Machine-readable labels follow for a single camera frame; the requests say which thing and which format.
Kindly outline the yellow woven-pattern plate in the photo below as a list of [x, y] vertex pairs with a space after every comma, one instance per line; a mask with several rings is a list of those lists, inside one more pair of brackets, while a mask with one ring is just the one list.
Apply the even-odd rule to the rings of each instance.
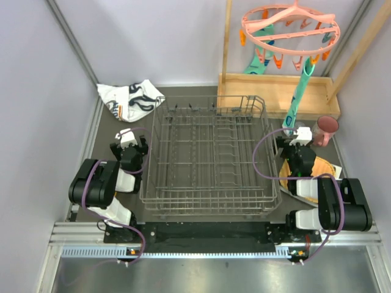
[[[287, 177], [288, 175], [290, 175], [290, 173], [291, 173], [290, 167], [288, 165], [287, 160], [285, 159], [283, 161], [282, 167], [280, 169], [279, 176], [280, 177]], [[335, 178], [338, 179], [338, 175], [336, 175], [336, 172], [335, 172], [335, 166], [332, 165], [327, 160], [317, 156], [316, 159], [315, 159], [314, 166], [312, 168], [312, 176], [318, 176], [318, 175], [321, 175], [323, 173], [329, 173], [329, 174], [333, 175]], [[280, 183], [281, 191], [285, 192], [288, 195], [291, 195], [291, 196], [295, 197], [295, 195], [293, 195], [288, 190], [288, 181], [287, 180], [280, 180], [279, 183]], [[297, 199], [301, 200], [301, 201], [303, 201], [305, 203], [308, 203], [308, 204], [310, 204], [312, 206], [317, 206], [318, 205], [317, 196], [315, 196], [315, 197], [313, 197], [313, 196], [311, 196], [311, 197], [298, 196]]]

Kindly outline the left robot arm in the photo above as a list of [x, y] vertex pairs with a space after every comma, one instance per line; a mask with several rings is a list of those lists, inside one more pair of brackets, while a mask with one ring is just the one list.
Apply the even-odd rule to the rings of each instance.
[[125, 242], [138, 237], [136, 218], [124, 207], [116, 194], [138, 194], [142, 185], [144, 156], [148, 144], [144, 136], [110, 144], [114, 161], [98, 163], [85, 159], [70, 184], [69, 200], [104, 218], [107, 225], [117, 228]]

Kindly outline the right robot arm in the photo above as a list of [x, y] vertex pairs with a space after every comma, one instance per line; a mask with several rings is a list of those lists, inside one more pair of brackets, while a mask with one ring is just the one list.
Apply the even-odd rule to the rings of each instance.
[[340, 168], [317, 156], [309, 144], [281, 136], [276, 143], [283, 159], [280, 188], [314, 207], [289, 213], [285, 226], [289, 240], [300, 241], [308, 230], [370, 230], [372, 214], [357, 178], [337, 179]]

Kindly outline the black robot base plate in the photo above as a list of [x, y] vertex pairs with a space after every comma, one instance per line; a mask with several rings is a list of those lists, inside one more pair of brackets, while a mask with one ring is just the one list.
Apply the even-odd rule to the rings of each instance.
[[136, 228], [146, 240], [146, 253], [272, 252], [283, 242], [318, 244], [314, 230], [297, 230], [270, 222], [147, 222]]

